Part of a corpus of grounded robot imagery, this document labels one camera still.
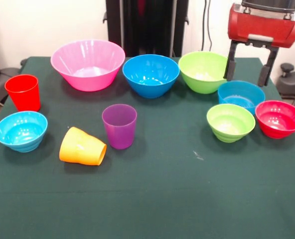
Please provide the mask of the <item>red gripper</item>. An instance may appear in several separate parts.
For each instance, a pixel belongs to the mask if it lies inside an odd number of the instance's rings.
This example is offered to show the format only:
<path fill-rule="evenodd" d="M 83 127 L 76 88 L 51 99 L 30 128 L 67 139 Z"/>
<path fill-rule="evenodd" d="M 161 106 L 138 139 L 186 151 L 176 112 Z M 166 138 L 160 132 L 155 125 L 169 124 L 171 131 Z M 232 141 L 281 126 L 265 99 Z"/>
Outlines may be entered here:
<path fill-rule="evenodd" d="M 270 51 L 258 79 L 259 87 L 267 86 L 279 48 L 290 48 L 295 43 L 295 11 L 268 11 L 258 6 L 234 3 L 229 13 L 228 36 L 231 44 L 224 79 L 233 79 L 237 45 L 253 44 Z"/>

